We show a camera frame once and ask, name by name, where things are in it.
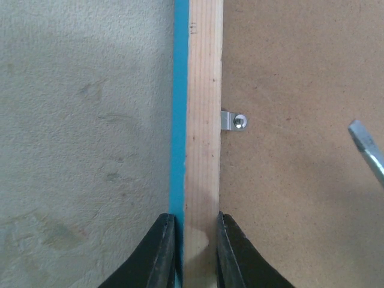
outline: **screw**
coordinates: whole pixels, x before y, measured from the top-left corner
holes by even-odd
[[[236,115],[233,119],[233,124],[237,129],[245,129],[247,126],[247,117],[245,117],[243,114]]]

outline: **light wood strip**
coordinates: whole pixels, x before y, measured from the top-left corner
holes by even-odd
[[[190,0],[183,287],[216,287],[223,0]]]

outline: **wooden frame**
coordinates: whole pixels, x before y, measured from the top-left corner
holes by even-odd
[[[215,287],[223,0],[176,0],[170,212],[183,287]]]

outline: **metal tool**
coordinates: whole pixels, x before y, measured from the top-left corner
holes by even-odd
[[[175,217],[161,214],[132,255],[99,288],[174,288]],[[234,219],[217,217],[218,288],[293,288],[253,247]]]
[[[221,129],[242,131],[247,127],[248,120],[245,115],[228,111],[221,111]]]
[[[379,147],[359,120],[354,120],[348,130],[365,162],[384,188],[384,157]]]

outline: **gray concrete surface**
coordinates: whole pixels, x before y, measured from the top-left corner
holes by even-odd
[[[95,287],[167,211],[173,1],[2,0],[1,287]]]

